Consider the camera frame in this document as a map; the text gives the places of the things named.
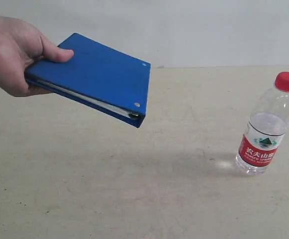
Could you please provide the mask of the person's open hand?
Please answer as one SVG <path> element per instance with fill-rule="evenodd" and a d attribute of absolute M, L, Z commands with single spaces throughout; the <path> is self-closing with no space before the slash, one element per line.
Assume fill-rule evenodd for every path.
<path fill-rule="evenodd" d="M 0 15 L 0 88 L 13 97 L 48 93 L 28 84 L 25 69 L 40 58 L 63 63 L 74 56 L 73 50 L 61 49 L 32 24 Z"/>

